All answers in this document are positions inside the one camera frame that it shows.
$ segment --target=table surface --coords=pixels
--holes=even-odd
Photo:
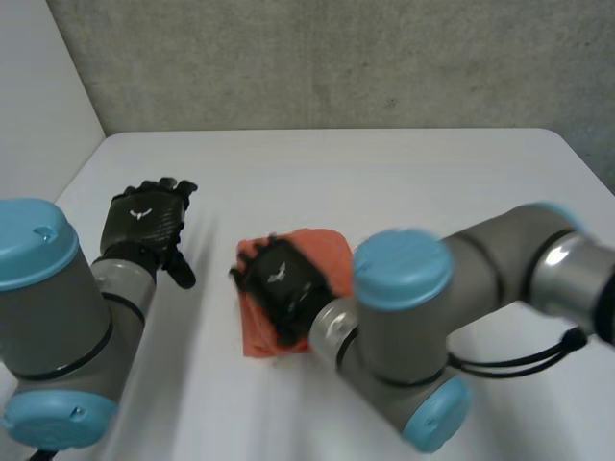
[[[556,134],[509,130],[124,133],[107,139],[58,200],[88,260],[111,197],[173,176],[199,184],[181,248],[199,282],[160,277],[109,436],[57,459],[608,460],[615,451],[615,355],[593,341],[555,368],[467,378],[475,401],[457,435],[423,455],[310,354],[242,355],[227,272],[244,238],[331,228],[355,246],[419,227],[446,236],[527,202],[570,208],[615,245],[615,200]],[[457,331],[478,360],[537,352],[564,321],[512,305]]]

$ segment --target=logo on robotic hand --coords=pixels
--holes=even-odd
[[[131,216],[133,216],[137,221],[140,221],[141,218],[144,218],[145,216],[147,216],[151,212],[152,212],[151,208],[146,210],[146,211],[143,211],[142,213],[137,213],[137,212],[131,210]]]
[[[283,262],[282,266],[280,266],[280,272],[278,274],[274,274],[273,276],[269,276],[269,280],[267,283],[273,283],[274,281],[282,281],[284,280],[284,276],[286,275],[286,263]]]

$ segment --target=robotic hand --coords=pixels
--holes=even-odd
[[[163,270],[195,277],[177,245],[191,182],[163,178],[113,198],[101,253],[87,267],[59,208],[0,202],[0,352],[18,378],[4,427],[33,459],[96,443],[117,411]]]
[[[162,178],[128,187],[114,197],[101,239],[101,259],[133,258],[152,277],[162,269],[182,288],[194,286],[194,274],[177,245],[190,194],[196,189],[192,182]]]

